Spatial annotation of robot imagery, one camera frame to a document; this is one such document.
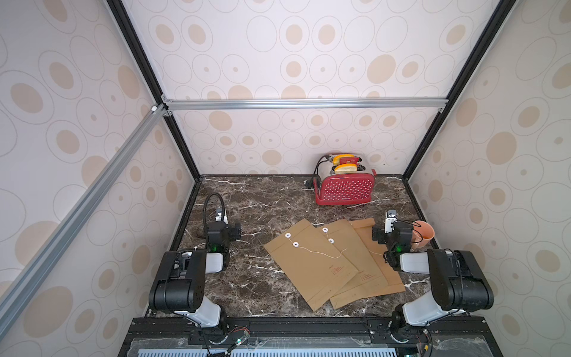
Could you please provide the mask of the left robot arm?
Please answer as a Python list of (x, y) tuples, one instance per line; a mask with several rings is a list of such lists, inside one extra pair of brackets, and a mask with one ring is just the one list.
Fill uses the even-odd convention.
[(223, 272), (230, 263), (230, 244), (241, 238), (241, 224), (230, 225), (223, 197), (211, 193), (202, 209), (205, 247), (168, 251), (159, 265), (148, 296), (155, 311), (187, 318), (201, 328), (228, 330), (224, 309), (205, 295), (206, 275)]

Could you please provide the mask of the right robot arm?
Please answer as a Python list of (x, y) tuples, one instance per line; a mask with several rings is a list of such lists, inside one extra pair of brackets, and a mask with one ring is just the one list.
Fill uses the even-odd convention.
[(435, 231), (424, 221), (403, 221), (389, 213), (385, 224), (374, 226), (372, 241), (385, 247), (382, 257), (393, 270), (427, 275), (430, 289), (416, 300), (398, 305), (391, 315), (388, 331), (400, 344), (421, 333), (435, 321), (458, 313), (491, 309), (492, 287), (470, 251), (433, 249), (414, 251)]

